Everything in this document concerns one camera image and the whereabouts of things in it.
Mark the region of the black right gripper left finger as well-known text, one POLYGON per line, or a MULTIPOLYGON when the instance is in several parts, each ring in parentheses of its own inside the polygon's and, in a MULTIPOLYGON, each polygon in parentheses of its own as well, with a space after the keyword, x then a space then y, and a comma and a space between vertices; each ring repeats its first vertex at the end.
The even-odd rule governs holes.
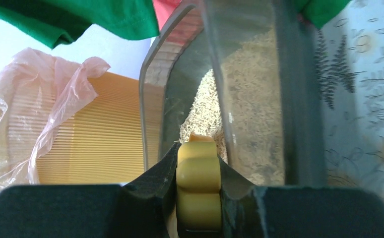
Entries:
POLYGON ((19 185, 0 192, 0 238, 167 238, 179 143, 126 185, 19 185))

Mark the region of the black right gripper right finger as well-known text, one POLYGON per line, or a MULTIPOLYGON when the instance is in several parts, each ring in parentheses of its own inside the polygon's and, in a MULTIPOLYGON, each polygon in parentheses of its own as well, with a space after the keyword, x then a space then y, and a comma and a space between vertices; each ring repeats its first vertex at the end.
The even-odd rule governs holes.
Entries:
POLYGON ((225 238, 384 238, 384 201, 373 192, 303 184, 289 159, 282 186, 258 186, 220 167, 225 238))

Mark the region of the yellow litter scoop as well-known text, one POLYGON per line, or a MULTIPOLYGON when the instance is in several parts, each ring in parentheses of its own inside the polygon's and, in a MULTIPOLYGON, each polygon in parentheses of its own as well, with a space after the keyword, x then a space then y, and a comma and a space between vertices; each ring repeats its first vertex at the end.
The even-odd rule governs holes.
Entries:
POLYGON ((177 152, 178 222, 189 231, 219 231, 222 226, 221 170, 216 142, 191 133, 177 152))

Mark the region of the yellow ribbed trash bin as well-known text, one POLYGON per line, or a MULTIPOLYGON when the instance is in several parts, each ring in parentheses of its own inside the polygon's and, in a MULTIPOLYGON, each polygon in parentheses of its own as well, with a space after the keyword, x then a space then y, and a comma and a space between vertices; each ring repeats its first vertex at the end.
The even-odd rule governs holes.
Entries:
POLYGON ((98 96, 37 160, 41 184, 129 182, 144 171, 139 82, 107 72, 90 83, 98 96))

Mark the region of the grey translucent litter box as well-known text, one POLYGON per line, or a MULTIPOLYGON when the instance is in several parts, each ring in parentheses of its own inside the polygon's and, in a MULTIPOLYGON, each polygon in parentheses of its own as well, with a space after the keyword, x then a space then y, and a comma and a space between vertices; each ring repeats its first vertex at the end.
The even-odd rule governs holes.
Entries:
POLYGON ((292 0, 184 0, 139 77, 145 168, 215 77, 228 164, 255 184, 326 185, 312 31, 292 0))

